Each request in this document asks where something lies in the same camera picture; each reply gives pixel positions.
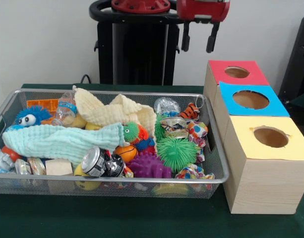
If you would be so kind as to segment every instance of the circular hole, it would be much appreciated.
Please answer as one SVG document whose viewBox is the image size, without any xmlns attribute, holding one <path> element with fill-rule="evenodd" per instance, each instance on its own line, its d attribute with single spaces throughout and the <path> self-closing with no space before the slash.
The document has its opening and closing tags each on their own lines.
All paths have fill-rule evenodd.
<svg viewBox="0 0 304 238">
<path fill-rule="evenodd" d="M 246 69 L 236 66 L 227 67 L 225 73 L 233 78 L 246 78 L 250 74 Z"/>
<path fill-rule="evenodd" d="M 286 134 L 274 127 L 262 126 L 254 130 L 255 138 L 264 145 L 281 148 L 289 142 Z"/>
<path fill-rule="evenodd" d="M 240 106 L 256 110 L 266 108 L 270 103 L 263 94 L 248 90 L 236 92 L 232 98 Z"/>
</svg>

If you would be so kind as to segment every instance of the wooden block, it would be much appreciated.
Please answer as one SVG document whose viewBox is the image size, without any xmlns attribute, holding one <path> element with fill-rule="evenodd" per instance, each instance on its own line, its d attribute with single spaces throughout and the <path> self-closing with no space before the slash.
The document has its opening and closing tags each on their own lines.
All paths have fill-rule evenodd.
<svg viewBox="0 0 304 238">
<path fill-rule="evenodd" d="M 269 85 L 254 61 L 209 60 L 203 94 L 213 107 L 220 82 L 239 85 Z"/>
<path fill-rule="evenodd" d="M 71 162 L 63 159 L 46 161 L 47 175 L 73 175 Z"/>
<path fill-rule="evenodd" d="M 224 143 L 229 115 L 289 117 L 270 86 L 233 85 L 220 82 L 213 105 L 219 134 Z"/>
<path fill-rule="evenodd" d="M 295 213 L 304 193 L 304 137 L 292 119 L 230 116 L 224 148 L 231 213 Z"/>
<path fill-rule="evenodd" d="M 47 160 L 46 174 L 47 175 L 59 175 L 59 176 L 71 176 L 73 175 L 71 162 L 63 159 Z M 61 180 L 48 180 L 49 193 L 64 194 L 75 189 L 74 181 L 61 181 Z"/>
</svg>

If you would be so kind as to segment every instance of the cream washcloth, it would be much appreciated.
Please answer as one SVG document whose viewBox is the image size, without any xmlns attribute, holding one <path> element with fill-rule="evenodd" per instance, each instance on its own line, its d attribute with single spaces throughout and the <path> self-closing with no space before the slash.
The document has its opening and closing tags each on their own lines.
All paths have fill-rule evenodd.
<svg viewBox="0 0 304 238">
<path fill-rule="evenodd" d="M 133 121 L 144 127 L 153 139 L 156 114 L 148 105 L 141 105 L 119 94 L 108 105 L 82 88 L 72 87 L 78 113 L 87 122 L 95 125 L 107 126 L 116 122 L 127 123 Z"/>
</svg>

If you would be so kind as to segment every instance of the light blue washcloth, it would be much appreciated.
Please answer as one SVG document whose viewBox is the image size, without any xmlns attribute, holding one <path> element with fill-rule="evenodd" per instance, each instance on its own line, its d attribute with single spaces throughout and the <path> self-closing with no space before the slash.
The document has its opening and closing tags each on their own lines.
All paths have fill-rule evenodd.
<svg viewBox="0 0 304 238">
<path fill-rule="evenodd" d="M 115 123 L 100 130 L 82 130 L 53 125 L 35 125 L 3 133 L 4 144 L 25 157 L 67 159 L 75 167 L 87 151 L 99 146 L 111 153 L 126 146 L 123 126 Z"/>
</svg>

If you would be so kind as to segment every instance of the plastic bottle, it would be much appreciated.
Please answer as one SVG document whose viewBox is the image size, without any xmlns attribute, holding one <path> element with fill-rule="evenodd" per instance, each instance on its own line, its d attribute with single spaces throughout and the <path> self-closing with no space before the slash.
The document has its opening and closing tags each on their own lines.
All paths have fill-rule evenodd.
<svg viewBox="0 0 304 238">
<path fill-rule="evenodd" d="M 74 93 L 66 92 L 58 100 L 56 116 L 52 125 L 70 126 L 77 114 L 77 107 L 74 101 Z"/>
</svg>

